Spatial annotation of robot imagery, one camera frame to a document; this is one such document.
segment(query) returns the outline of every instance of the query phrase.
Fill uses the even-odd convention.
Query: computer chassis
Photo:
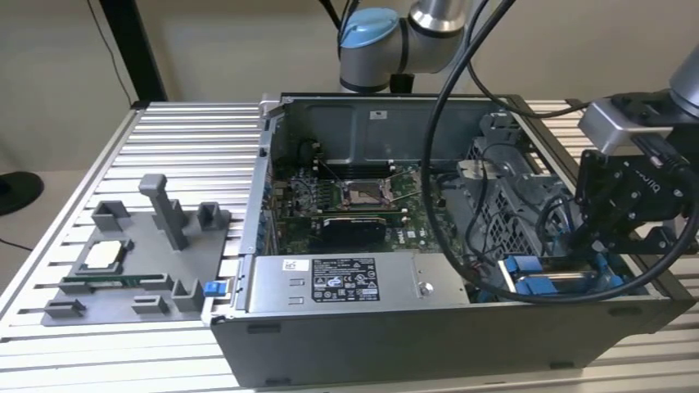
[[[518,96],[503,98],[527,108]],[[465,282],[417,192],[434,99],[294,93],[269,112],[230,307],[211,319],[242,386],[583,368],[695,304],[670,272],[627,296],[579,305],[507,301]],[[431,164],[443,230],[491,283],[519,293],[581,293],[618,285],[657,261],[565,259],[555,233],[579,221],[574,206],[547,220],[553,236],[537,232],[538,210],[553,197],[565,205],[578,170],[539,120],[483,97],[451,97]],[[470,242],[495,266],[479,266],[466,245],[485,172],[490,191]]]

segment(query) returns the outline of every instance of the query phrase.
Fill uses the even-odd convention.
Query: power supply label
[[[314,260],[313,299],[330,301],[378,301],[379,276],[374,258]]]

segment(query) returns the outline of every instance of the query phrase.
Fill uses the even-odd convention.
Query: barcode sticker
[[[311,265],[310,260],[285,260],[282,270],[294,271],[294,272],[307,272],[310,265]]]
[[[370,120],[386,120],[389,118],[389,111],[371,111]]]

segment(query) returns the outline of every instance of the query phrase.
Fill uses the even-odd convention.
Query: wire
[[[87,7],[90,8],[90,14],[93,15],[93,20],[95,21],[95,26],[98,26],[98,31],[101,32],[102,42],[106,44],[107,51],[110,52],[110,58],[113,59],[113,67],[114,67],[114,73],[118,76],[119,84],[122,85],[122,90],[125,91],[125,95],[127,96],[127,104],[131,106],[131,103],[134,100],[131,99],[130,91],[127,90],[127,87],[125,85],[125,81],[122,80],[122,75],[119,74],[119,68],[118,68],[118,60],[114,56],[113,48],[110,47],[110,43],[107,42],[106,34],[102,31],[101,23],[98,22],[98,16],[95,15],[95,9],[93,8],[93,3],[90,0],[86,0]]]
[[[342,10],[341,29],[338,30],[338,58],[341,58],[342,40],[346,37],[347,23],[350,22],[354,12],[358,10],[361,2],[362,0],[347,0],[346,7]]]
[[[542,243],[542,255],[546,255],[549,253],[549,255],[554,256],[553,250],[549,248],[549,245],[547,245],[549,240],[546,239],[546,222],[549,221],[551,212],[555,209],[558,209],[561,206],[566,206],[567,202],[570,201],[565,198],[569,198],[569,197],[565,194],[558,194],[558,195],[554,195],[549,199],[549,201],[546,201],[545,207],[542,209],[542,213],[539,215],[539,218],[537,219],[537,224],[534,225],[534,232],[537,233],[537,238],[539,239]],[[567,214],[566,221],[570,227],[570,231],[573,232],[573,222],[571,222],[573,217],[570,217],[569,212],[566,212]]]
[[[321,4],[323,5],[323,8],[326,9],[326,12],[329,13],[330,19],[333,20],[333,24],[335,25],[337,29],[341,29],[341,18],[338,17],[338,12],[335,11],[335,7],[333,7],[333,3],[330,0],[318,0]]]
[[[27,247],[27,246],[23,246],[22,244],[18,244],[18,243],[14,243],[14,242],[8,242],[8,241],[4,240],[3,238],[0,238],[0,243],[7,244],[8,246],[12,246],[12,247],[22,248],[23,250],[27,250],[27,251],[30,251],[30,252],[34,251],[34,248],[30,248],[30,247]]]
[[[486,9],[486,5],[489,3],[489,0],[483,0],[479,4],[479,7],[477,8],[477,11],[474,13],[474,19],[471,20],[471,25],[469,26],[467,30],[467,38],[466,38],[466,45],[471,43],[471,37],[474,35],[474,29],[473,26],[477,25],[477,22],[479,20],[481,14],[483,13],[483,10]],[[474,80],[475,85],[479,87],[481,92],[491,99],[493,102],[495,102],[503,109],[509,110],[513,113],[517,113],[521,116],[529,117],[531,119],[550,119],[551,117],[558,117],[562,115],[567,115],[569,113],[578,112],[581,109],[585,109],[590,106],[590,102],[583,102],[582,104],[571,106],[569,109],[563,109],[561,111],[554,111],[549,113],[535,113],[531,111],[525,111],[523,109],[511,106],[506,101],[503,101],[501,98],[497,97],[495,94],[493,94],[491,90],[486,87],[483,82],[481,82],[481,78],[477,75],[477,71],[474,70],[474,64],[469,62],[469,74],[471,75],[471,79]]]
[[[487,254],[483,251],[479,251],[477,247],[474,246],[474,244],[471,243],[471,240],[473,240],[471,231],[474,230],[479,217],[483,214],[483,208],[486,207],[486,198],[487,198],[487,189],[489,189],[489,173],[486,171],[486,153],[495,146],[514,147],[511,143],[495,142],[495,143],[491,143],[489,146],[486,146],[486,148],[483,149],[483,151],[479,154],[481,172],[482,172],[479,199],[477,201],[477,206],[474,208],[474,215],[471,216],[471,221],[469,221],[467,231],[465,232],[465,240],[467,243],[469,250],[474,253],[477,258],[479,260],[483,260],[490,266],[495,266],[495,261],[487,256]]]
[[[435,106],[433,107],[430,119],[427,121],[427,127],[425,131],[425,144],[423,144],[423,155],[421,161],[421,191],[423,192],[423,208],[433,228],[433,233],[437,239],[437,243],[445,253],[445,257],[450,262],[453,268],[457,270],[459,275],[483,291],[489,291],[494,296],[499,296],[505,299],[525,301],[529,303],[538,304],[573,304],[583,303],[590,301],[599,301],[611,299],[615,296],[623,295],[630,291],[634,291],[637,288],[643,287],[651,281],[654,281],[658,276],[666,272],[666,270],[673,266],[678,258],[682,256],[687,247],[695,240],[697,231],[699,231],[699,177],[694,174],[689,166],[678,168],[675,175],[682,182],[682,185],[687,189],[687,201],[690,203],[690,215],[687,223],[685,225],[683,232],[679,235],[678,241],[675,242],[671,250],[665,254],[657,263],[649,268],[649,270],[638,276],[630,282],[614,287],[613,289],[605,291],[597,291],[586,293],[585,295],[575,296],[533,296],[522,295],[511,291],[505,290],[503,288],[491,285],[489,282],[485,282],[479,275],[474,272],[474,269],[470,266],[466,266],[461,263],[454,251],[450,248],[450,240],[447,239],[442,227],[439,225],[438,216],[435,215],[434,208],[434,199],[431,195],[431,151],[433,143],[435,141],[435,133],[438,131],[439,118],[442,116],[445,105],[450,98],[450,94],[455,88],[459,77],[462,76],[463,70],[467,68],[469,63],[474,58],[474,54],[478,51],[486,37],[495,28],[498,22],[503,19],[505,14],[507,14],[509,9],[513,7],[515,0],[503,0],[498,5],[497,10],[493,12],[491,17],[481,28],[479,32],[474,37],[473,43],[469,45],[466,51],[463,52],[462,58],[455,64],[447,81],[445,83],[443,89],[437,96]]]

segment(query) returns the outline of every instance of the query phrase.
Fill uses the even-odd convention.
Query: aluminum extrusion table
[[[527,103],[537,111],[569,107],[565,101]],[[581,116],[577,112],[545,120],[574,157],[593,147],[577,128]],[[237,273],[259,117],[255,103],[169,102],[131,111],[0,297],[0,390],[239,389],[214,335],[201,321],[43,327],[41,310],[57,295],[57,283],[94,230],[90,213],[98,202],[122,199],[131,210],[149,209],[149,200],[138,191],[146,173],[169,176],[169,194],[186,209],[202,201],[218,201],[233,212],[221,276]],[[673,272],[699,297],[699,258],[682,259]],[[657,334],[625,339],[583,370],[305,391],[699,391],[699,306]]]

